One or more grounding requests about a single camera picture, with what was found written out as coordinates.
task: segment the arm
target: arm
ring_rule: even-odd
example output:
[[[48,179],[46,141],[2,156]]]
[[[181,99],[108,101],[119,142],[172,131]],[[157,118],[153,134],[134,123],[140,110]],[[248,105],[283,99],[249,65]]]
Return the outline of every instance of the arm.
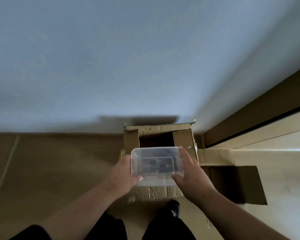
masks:
[[[185,197],[202,210],[224,239],[288,239],[221,195],[186,150],[180,147],[180,153],[184,177],[173,175],[173,179]]]
[[[50,237],[53,240],[84,239],[104,211],[142,180],[141,176],[130,175],[130,160],[131,156],[125,155],[101,184],[41,222]]]

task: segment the black shoe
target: black shoe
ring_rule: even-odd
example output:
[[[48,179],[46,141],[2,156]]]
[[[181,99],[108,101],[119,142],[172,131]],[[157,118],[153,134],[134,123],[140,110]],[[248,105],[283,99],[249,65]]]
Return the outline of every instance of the black shoe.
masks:
[[[179,217],[180,204],[176,200],[169,201],[160,211],[159,214]]]

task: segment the plastic container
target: plastic container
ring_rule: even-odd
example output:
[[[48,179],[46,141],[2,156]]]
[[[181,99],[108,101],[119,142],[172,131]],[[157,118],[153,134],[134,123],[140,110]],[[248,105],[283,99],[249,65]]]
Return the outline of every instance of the plastic container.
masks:
[[[184,176],[179,148],[146,147],[131,152],[131,175],[143,176],[138,186],[175,186],[172,174]]]

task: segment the black pants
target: black pants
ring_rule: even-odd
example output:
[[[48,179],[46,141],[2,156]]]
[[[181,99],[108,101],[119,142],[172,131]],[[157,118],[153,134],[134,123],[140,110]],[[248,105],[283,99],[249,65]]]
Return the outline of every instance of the black pants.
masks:
[[[124,222],[121,219],[115,219],[105,212],[85,239],[95,240],[102,238],[126,240],[127,233]],[[170,215],[159,215],[149,223],[142,240],[154,239],[196,240],[190,229],[180,218]]]

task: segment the person's right arm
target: person's right arm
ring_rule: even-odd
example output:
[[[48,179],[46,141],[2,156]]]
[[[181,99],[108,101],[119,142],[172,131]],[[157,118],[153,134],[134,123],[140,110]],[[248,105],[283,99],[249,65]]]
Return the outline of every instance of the person's right arm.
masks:
[[[224,239],[288,239],[225,198],[184,148],[180,147],[180,153],[184,177],[173,175],[173,179],[184,196],[202,210]]]

